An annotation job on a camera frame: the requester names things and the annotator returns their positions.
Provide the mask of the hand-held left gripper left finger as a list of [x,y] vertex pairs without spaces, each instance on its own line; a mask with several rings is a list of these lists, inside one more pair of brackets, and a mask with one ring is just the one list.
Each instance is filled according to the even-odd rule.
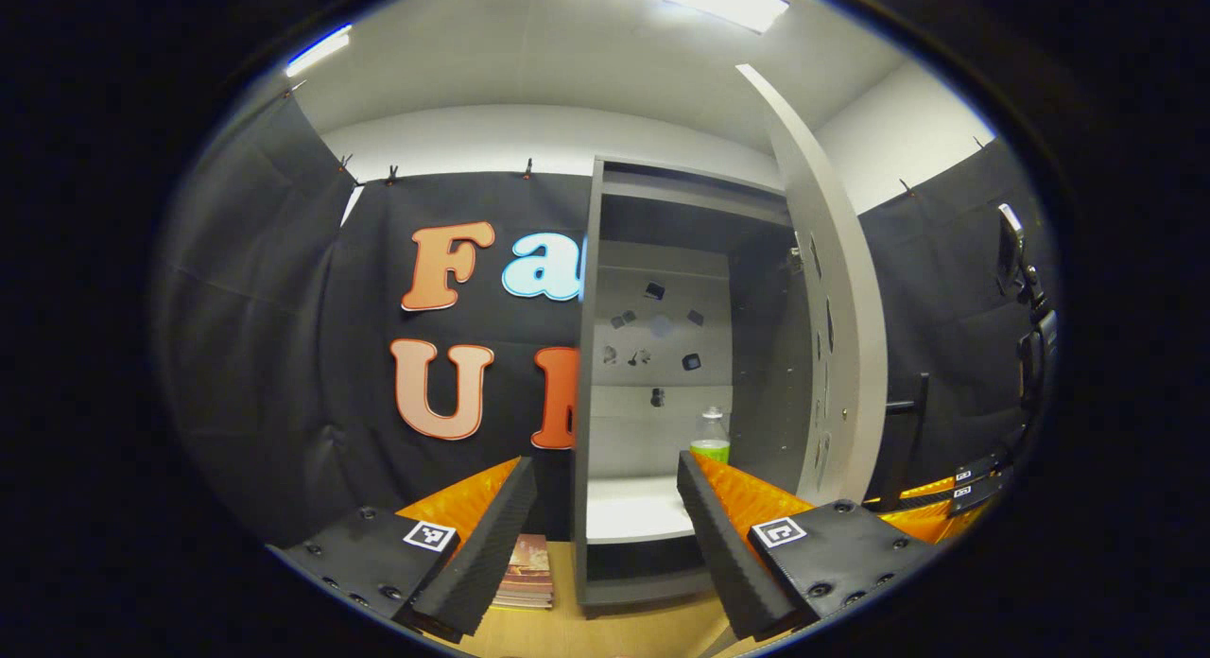
[[401,509],[357,507],[269,552],[363,614],[459,643],[492,605],[536,497],[532,460],[509,458]]

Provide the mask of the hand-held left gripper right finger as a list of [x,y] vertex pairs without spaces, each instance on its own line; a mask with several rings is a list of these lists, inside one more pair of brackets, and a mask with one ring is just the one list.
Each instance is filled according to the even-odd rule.
[[679,455],[678,492],[738,639],[765,640],[849,614],[941,554],[852,500],[805,507],[690,450]]

